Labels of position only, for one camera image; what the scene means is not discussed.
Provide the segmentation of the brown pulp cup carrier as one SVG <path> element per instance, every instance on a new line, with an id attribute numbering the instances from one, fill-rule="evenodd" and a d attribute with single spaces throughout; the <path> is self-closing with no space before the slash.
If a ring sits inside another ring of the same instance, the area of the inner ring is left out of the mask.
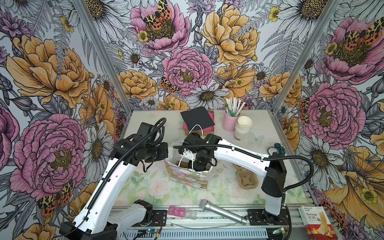
<path id="1" fill-rule="evenodd" d="M 236 177 L 241 188 L 250 190 L 258 187 L 259 181 L 255 173 L 239 165 L 234 164 L 234 167 L 236 168 Z"/>

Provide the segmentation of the stack of black lids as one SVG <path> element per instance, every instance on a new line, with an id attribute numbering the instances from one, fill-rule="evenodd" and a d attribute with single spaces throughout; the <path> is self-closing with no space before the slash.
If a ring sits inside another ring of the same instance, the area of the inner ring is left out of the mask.
<path id="1" fill-rule="evenodd" d="M 200 145 L 203 143 L 203 139 L 201 138 L 201 136 L 198 134 L 198 133 L 191 133 L 189 134 L 184 142 L 183 142 L 183 146 L 195 146 L 195 145 Z"/>

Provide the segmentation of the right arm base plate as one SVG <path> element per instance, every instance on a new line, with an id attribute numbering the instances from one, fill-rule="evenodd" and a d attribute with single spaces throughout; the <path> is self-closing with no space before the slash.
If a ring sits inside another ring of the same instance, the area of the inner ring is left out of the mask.
<path id="1" fill-rule="evenodd" d="M 247 216 L 251 226 L 288 225 L 288 214 L 282 209 L 278 216 L 265 213 L 264 209 L 248 209 Z"/>

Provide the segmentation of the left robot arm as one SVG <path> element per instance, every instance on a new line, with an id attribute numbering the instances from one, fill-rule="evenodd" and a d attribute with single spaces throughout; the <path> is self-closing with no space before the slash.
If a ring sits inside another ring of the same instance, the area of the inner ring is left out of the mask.
<path id="1" fill-rule="evenodd" d="M 137 133 L 119 140 L 109 156 L 107 168 L 90 199 L 72 222 L 61 225 L 60 238 L 68 240 L 115 240 L 127 228 L 151 220 L 151 204 L 138 200 L 128 210 L 111 216 L 125 182 L 139 164 L 168 157 L 163 141 L 166 118 L 154 125 L 141 123 Z"/>

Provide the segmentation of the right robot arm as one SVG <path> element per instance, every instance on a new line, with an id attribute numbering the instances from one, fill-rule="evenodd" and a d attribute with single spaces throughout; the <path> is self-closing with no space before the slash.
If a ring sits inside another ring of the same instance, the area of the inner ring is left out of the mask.
<path id="1" fill-rule="evenodd" d="M 186 150 L 194 153 L 194 163 L 198 164 L 197 170 L 202 170 L 207 164 L 214 166 L 212 161 L 224 160 L 245 168 L 262 178 L 262 191 L 266 194 L 266 203 L 260 217 L 268 225 L 278 223 L 282 206 L 285 205 L 286 192 L 309 182 L 315 173 L 313 163 L 303 156 L 280 157 L 276 154 L 272 156 L 260 154 L 236 146 L 213 134 L 207 135 L 204 139 L 190 134 L 182 145 L 173 148 L 178 149 L 181 154 Z M 308 176 L 302 181 L 286 187 L 285 160 L 300 160 L 309 164 Z"/>

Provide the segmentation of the pastel patterned gift bag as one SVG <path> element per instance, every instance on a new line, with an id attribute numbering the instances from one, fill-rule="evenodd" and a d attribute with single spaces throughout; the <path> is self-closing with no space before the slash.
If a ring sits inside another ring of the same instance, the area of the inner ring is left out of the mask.
<path id="1" fill-rule="evenodd" d="M 198 166 L 198 160 L 195 153 L 190 150 L 174 149 L 174 146 L 181 146 L 187 137 L 188 131 L 180 130 L 175 137 L 169 139 L 168 158 L 164 160 L 166 170 L 172 181 L 193 187 L 196 189 L 206 190 L 213 166 L 207 164 L 204 171 L 197 172 L 194 167 Z"/>

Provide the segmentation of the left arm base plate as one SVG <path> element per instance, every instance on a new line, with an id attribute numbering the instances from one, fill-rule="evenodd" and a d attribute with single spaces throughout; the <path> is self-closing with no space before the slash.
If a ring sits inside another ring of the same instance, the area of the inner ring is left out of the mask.
<path id="1" fill-rule="evenodd" d="M 167 222 L 167 210 L 153 210 L 148 227 L 164 227 Z"/>

